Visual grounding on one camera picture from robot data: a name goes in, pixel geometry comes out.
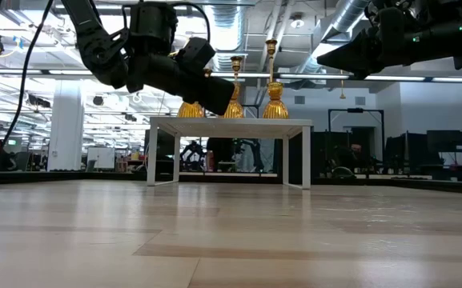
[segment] whiteboard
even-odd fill
[[[90,160],[96,160],[95,169],[114,169],[115,148],[88,147],[87,165]]]

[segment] table top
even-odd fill
[[[172,118],[151,117],[161,130],[186,137],[217,138],[289,138],[312,126],[307,119],[255,119],[255,118]]]

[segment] light wood flooring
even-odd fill
[[[0,186],[0,288],[462,287],[462,194]]]

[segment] black baseboard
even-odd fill
[[[0,173],[0,184],[32,183],[65,180],[122,180],[146,181],[145,174],[94,173],[94,172],[5,172]],[[156,181],[171,181],[171,175],[158,175]],[[279,177],[246,177],[246,176],[204,176],[180,175],[180,182],[216,182],[216,183],[254,183],[281,184]],[[394,186],[422,190],[438,190],[462,193],[462,182],[445,182],[416,179],[330,179],[318,178],[312,180],[312,185],[348,185],[348,186]]]

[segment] white table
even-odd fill
[[[151,117],[147,185],[156,186],[179,181],[181,137],[266,138],[283,139],[283,184],[289,183],[289,139],[302,133],[302,186],[311,188],[312,120],[291,119],[226,119]],[[158,128],[175,136],[174,181],[155,182]]]

